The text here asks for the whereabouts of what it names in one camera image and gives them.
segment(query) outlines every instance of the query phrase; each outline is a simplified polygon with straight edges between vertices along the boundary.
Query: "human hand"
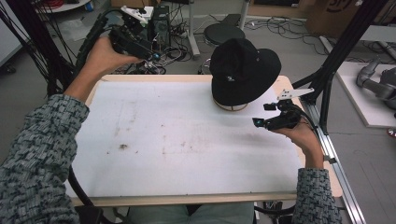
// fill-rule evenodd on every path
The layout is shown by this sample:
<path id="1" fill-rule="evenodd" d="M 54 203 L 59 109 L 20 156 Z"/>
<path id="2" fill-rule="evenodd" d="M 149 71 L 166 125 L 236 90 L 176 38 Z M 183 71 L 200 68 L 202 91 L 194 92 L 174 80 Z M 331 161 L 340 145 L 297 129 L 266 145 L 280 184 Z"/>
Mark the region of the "human hand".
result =
<path id="1" fill-rule="evenodd" d="M 108 37 L 100 37 L 92 47 L 80 74 L 102 77 L 127 63 L 141 63 L 143 60 L 134 56 L 117 53 Z"/>
<path id="2" fill-rule="evenodd" d="M 291 142 L 301 148 L 305 154 L 306 168 L 323 168 L 323 151 L 317 136 L 305 119 L 300 119 L 293 129 L 282 128 L 272 132 L 286 135 Z"/>

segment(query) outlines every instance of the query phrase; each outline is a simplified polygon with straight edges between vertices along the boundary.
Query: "person's arm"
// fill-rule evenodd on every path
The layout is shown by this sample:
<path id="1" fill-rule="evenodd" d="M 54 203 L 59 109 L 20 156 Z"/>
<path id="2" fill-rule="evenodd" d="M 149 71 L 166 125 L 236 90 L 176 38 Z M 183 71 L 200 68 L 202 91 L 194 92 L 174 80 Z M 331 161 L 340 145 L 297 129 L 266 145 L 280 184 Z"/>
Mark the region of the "person's arm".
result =
<path id="1" fill-rule="evenodd" d="M 26 116 L 0 167 L 1 223 L 79 223 L 64 181 L 77 151 L 75 136 L 89 113 L 84 102 L 103 75 L 138 62 L 100 38 L 65 93 L 51 96 Z"/>
<path id="2" fill-rule="evenodd" d="M 305 120 L 293 129 L 279 129 L 305 154 L 305 168 L 298 171 L 297 200 L 293 223 L 341 223 L 332 197 L 329 171 L 323 169 L 323 151 Z"/>

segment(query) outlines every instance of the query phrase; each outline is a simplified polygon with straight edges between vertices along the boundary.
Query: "gray machine part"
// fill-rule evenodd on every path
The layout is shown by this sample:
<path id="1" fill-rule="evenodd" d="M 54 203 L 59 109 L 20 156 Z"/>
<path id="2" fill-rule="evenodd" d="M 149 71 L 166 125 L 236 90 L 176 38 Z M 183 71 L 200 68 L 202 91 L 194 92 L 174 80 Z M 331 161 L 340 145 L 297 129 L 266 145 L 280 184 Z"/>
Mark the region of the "gray machine part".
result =
<path id="1" fill-rule="evenodd" d="M 358 73 L 356 84 L 375 93 L 375 96 L 384 101 L 389 108 L 396 109 L 396 67 L 384 70 L 379 83 L 370 79 L 380 62 L 380 58 L 376 57 L 364 66 Z"/>

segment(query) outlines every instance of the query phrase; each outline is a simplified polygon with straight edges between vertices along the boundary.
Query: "black bucket hat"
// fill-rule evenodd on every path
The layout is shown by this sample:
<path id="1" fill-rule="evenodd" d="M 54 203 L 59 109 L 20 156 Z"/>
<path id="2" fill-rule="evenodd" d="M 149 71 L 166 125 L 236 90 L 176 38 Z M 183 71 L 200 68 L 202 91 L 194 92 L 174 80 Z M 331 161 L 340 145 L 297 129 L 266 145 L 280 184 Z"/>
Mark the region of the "black bucket hat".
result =
<path id="1" fill-rule="evenodd" d="M 209 70 L 213 98 L 221 105 L 244 105 L 259 98 L 281 69 L 277 54 L 256 49 L 245 38 L 233 38 L 215 48 Z"/>

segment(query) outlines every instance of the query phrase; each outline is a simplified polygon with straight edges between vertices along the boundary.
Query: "gray sweater sleeve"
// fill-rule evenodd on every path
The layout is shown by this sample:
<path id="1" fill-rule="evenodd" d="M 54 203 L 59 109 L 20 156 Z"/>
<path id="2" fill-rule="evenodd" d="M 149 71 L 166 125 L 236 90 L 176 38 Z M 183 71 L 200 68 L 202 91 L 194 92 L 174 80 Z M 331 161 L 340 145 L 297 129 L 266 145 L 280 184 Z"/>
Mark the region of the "gray sweater sleeve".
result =
<path id="1" fill-rule="evenodd" d="M 0 168 L 0 223 L 78 223 L 64 181 L 89 109 L 53 95 L 29 113 Z"/>
<path id="2" fill-rule="evenodd" d="M 341 216 L 332 197 L 329 171 L 300 169 L 293 223 L 341 223 Z"/>

